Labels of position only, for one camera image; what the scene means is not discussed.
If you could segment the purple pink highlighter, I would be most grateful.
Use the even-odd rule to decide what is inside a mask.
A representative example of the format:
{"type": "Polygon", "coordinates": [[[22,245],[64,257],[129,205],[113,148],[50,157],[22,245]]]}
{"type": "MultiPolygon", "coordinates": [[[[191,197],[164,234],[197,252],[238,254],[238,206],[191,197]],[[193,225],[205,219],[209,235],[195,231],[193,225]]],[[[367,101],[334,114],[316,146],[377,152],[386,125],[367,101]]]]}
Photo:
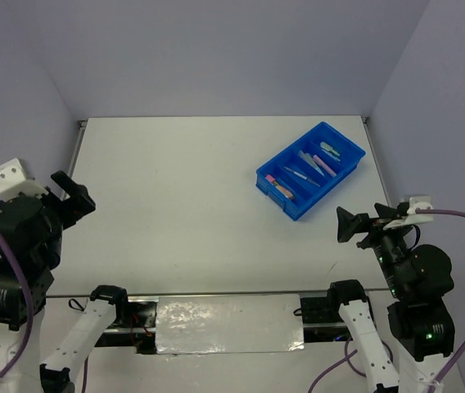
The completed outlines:
{"type": "Polygon", "coordinates": [[[336,177],[336,172],[327,165],[325,161],[323,161],[318,155],[313,155],[313,160],[321,166],[330,176],[336,177]]]}

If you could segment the thin ballpoint pen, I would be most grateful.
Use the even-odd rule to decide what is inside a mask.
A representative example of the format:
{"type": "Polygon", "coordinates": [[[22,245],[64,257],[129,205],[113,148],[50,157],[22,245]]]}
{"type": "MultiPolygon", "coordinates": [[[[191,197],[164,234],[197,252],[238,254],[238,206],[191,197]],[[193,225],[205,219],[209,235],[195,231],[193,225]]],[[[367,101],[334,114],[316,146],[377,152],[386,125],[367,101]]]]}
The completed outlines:
{"type": "Polygon", "coordinates": [[[301,178],[301,179],[305,180],[306,182],[308,182],[310,184],[313,184],[315,187],[321,187],[320,184],[316,183],[313,179],[311,179],[307,175],[302,174],[301,172],[296,171],[296,170],[294,170],[292,168],[289,168],[287,166],[283,166],[283,168],[285,169],[285,171],[287,171],[287,172],[289,172],[291,174],[294,174],[296,177],[301,178]]]}

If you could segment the green correction tape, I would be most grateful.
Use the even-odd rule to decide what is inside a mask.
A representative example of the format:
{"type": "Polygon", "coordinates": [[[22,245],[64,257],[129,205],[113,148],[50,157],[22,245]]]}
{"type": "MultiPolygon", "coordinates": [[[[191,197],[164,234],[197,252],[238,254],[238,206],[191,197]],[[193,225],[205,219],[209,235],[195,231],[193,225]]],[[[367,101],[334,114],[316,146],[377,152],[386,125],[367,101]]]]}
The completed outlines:
{"type": "Polygon", "coordinates": [[[338,151],[336,151],[331,145],[329,145],[326,142],[320,142],[320,147],[324,151],[327,151],[327,152],[333,154],[334,156],[339,156],[340,155],[340,153],[338,151]]]}

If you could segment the orange pink marker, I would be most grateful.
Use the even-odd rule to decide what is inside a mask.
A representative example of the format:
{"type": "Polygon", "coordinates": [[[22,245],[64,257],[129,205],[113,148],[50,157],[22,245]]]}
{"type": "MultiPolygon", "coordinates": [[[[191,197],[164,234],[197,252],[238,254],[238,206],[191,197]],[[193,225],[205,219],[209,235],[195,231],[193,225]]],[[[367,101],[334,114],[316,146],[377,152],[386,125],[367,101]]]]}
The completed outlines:
{"type": "Polygon", "coordinates": [[[267,174],[265,178],[278,190],[280,193],[288,200],[293,201],[295,199],[294,194],[288,190],[287,188],[283,187],[271,174],[267,174]]]}

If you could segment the pink correction tape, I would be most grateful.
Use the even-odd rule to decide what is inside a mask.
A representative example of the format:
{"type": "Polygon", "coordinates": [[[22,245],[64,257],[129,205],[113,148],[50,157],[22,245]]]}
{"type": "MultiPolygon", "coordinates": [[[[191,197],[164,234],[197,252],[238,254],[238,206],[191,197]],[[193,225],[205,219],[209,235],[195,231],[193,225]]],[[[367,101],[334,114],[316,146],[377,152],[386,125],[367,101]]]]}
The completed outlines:
{"type": "Polygon", "coordinates": [[[338,156],[333,155],[331,152],[325,151],[325,153],[326,153],[328,156],[330,156],[333,160],[338,161],[338,162],[341,162],[341,159],[340,159],[338,156]]]}

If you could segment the light blue highlighter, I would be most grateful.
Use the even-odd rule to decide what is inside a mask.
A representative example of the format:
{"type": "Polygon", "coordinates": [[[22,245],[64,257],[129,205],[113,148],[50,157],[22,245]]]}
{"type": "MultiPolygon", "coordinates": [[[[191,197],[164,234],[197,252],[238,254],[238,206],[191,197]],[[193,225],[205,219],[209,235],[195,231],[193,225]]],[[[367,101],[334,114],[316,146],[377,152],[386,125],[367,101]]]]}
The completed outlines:
{"type": "Polygon", "coordinates": [[[318,163],[313,159],[313,157],[309,153],[299,150],[298,156],[307,164],[309,164],[316,172],[318,172],[322,176],[325,176],[324,172],[322,171],[322,168],[318,165],[318,163]]]}

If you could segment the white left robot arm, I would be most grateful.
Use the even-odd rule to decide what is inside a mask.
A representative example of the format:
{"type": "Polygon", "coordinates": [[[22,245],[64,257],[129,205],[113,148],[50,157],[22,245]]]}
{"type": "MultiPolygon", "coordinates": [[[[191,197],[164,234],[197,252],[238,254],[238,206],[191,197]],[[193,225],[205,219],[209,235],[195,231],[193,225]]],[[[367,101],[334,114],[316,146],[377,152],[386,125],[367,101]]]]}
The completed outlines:
{"type": "Polygon", "coordinates": [[[131,315],[122,287],[96,287],[76,324],[46,359],[40,358],[40,332],[52,270],[61,261],[63,232],[96,209],[88,189],[65,172],[52,181],[62,200],[22,169],[0,172],[0,392],[77,392],[88,357],[111,325],[131,315]]]}

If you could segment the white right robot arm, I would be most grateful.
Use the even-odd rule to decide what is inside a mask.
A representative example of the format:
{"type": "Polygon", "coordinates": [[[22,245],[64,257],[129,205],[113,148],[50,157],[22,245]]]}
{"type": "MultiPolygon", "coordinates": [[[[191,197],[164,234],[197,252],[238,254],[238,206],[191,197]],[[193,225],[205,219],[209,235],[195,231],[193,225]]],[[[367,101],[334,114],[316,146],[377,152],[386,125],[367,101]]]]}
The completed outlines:
{"type": "Polygon", "coordinates": [[[439,372],[454,353],[454,322],[443,297],[454,289],[449,256],[437,246],[408,246],[410,231],[430,223],[428,196],[412,197],[397,207],[376,204],[376,216],[337,207],[337,241],[364,237],[356,246],[373,251],[394,298],[387,308],[391,335],[398,344],[393,363],[374,327],[369,299],[356,279],[334,282],[327,291],[327,313],[349,329],[364,367],[370,392],[441,392],[439,372]]]}

